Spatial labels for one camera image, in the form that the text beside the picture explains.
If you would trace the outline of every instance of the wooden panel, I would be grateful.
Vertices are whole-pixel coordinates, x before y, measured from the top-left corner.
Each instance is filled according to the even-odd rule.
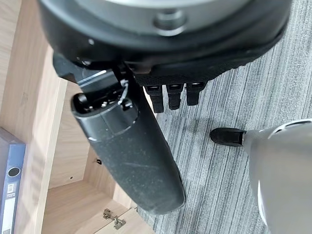
[[[0,0],[0,109],[21,0]]]
[[[126,224],[119,230],[114,228],[115,224],[112,222],[96,234],[155,234],[134,209],[123,214],[119,219],[126,221]]]
[[[118,216],[128,210],[84,181],[50,189],[42,233],[95,233],[112,222],[103,218],[106,208]]]
[[[27,144],[15,233],[41,232],[66,86],[52,67],[36,1],[22,1],[0,114],[0,125]]]
[[[110,198],[126,208],[135,208],[137,205],[114,181],[111,174],[104,165],[96,163],[97,154],[90,148],[87,166],[84,174],[84,181],[94,186],[99,191],[105,192]]]
[[[99,191],[105,192],[110,198],[113,198],[116,182],[105,166],[96,163],[97,158],[95,151],[90,148],[84,180]]]
[[[90,144],[71,113],[70,100],[77,93],[81,93],[78,85],[69,82],[49,188],[59,187],[83,179]]]

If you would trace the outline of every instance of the gray carpet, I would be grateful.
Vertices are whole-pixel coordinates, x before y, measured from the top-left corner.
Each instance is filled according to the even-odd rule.
[[[167,108],[158,115],[188,200],[183,209],[165,216],[139,210],[157,234],[268,233],[249,187],[247,155],[214,145],[209,132],[312,117],[311,75],[312,0],[296,0],[284,39],[268,54],[209,82],[199,106],[186,106],[183,96],[180,110]]]

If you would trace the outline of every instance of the metal hinge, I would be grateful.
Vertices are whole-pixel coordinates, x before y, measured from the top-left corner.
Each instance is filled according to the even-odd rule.
[[[126,220],[118,219],[118,216],[113,216],[113,212],[111,212],[109,209],[105,209],[103,213],[103,218],[105,219],[111,219],[115,222],[114,228],[116,230],[120,229],[122,226],[126,224]]]

